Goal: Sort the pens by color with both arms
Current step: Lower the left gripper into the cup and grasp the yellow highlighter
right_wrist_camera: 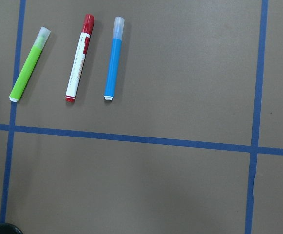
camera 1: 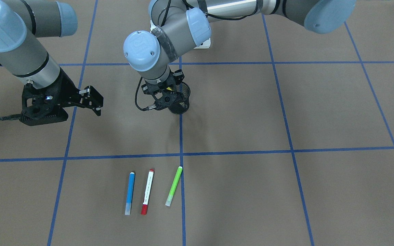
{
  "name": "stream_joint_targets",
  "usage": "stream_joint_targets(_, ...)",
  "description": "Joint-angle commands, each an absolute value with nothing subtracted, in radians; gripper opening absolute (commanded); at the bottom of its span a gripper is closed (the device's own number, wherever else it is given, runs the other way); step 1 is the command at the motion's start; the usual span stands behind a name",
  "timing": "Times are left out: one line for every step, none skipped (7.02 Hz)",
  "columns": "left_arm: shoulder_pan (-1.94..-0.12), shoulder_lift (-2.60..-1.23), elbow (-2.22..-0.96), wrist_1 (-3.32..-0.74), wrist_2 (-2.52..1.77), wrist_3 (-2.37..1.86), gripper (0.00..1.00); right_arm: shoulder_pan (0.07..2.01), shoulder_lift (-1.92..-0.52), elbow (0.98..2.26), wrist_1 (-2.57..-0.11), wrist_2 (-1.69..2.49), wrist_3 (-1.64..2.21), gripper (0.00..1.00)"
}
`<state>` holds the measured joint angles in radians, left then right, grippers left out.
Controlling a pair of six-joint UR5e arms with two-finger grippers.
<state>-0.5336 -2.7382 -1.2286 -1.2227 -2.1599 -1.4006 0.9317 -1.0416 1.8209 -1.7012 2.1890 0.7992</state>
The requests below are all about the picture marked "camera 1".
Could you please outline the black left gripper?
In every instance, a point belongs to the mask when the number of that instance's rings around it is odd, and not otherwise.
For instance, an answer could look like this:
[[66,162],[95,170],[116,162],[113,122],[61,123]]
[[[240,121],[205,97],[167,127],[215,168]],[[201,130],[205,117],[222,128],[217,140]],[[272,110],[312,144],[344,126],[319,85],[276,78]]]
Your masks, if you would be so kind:
[[[175,72],[169,72],[169,76],[165,81],[158,80],[154,84],[146,82],[141,85],[141,89],[144,94],[151,95],[155,100],[152,105],[141,108],[141,111],[149,110],[163,110],[168,109],[168,107],[177,101],[176,86],[181,82],[184,82],[185,76],[182,70],[177,70]],[[169,92],[165,89],[171,87],[174,91]]]

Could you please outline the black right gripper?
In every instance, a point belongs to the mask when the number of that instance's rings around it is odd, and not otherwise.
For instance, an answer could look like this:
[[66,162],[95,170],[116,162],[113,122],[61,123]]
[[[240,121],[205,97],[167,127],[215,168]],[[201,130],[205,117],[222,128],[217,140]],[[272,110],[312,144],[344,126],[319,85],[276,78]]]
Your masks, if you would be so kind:
[[103,96],[93,86],[78,89],[60,69],[50,86],[42,89],[35,89],[31,83],[24,86],[20,122],[27,126],[64,122],[69,117],[67,107],[88,108],[101,116],[103,104]]

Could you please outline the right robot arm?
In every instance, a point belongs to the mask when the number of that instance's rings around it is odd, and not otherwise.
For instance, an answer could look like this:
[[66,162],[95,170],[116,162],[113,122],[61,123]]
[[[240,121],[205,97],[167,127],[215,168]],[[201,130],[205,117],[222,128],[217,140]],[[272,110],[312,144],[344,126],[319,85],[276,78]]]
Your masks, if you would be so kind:
[[39,38],[76,33],[78,17],[70,4],[48,0],[0,0],[0,66],[23,85],[22,111],[0,117],[28,126],[64,122],[66,107],[101,115],[103,96],[93,87],[78,89]]

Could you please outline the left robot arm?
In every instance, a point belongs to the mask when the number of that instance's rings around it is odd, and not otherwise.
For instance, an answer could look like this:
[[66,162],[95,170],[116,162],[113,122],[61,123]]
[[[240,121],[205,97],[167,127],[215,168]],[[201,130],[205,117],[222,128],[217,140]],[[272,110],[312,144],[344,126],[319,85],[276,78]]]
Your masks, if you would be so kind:
[[138,109],[167,108],[173,114],[189,109],[191,92],[184,74],[172,72],[169,64],[209,40],[212,22],[276,14],[326,34],[339,28],[355,5],[355,0],[152,0],[147,12],[154,27],[132,32],[123,43],[125,58],[141,75],[137,88],[154,99]]

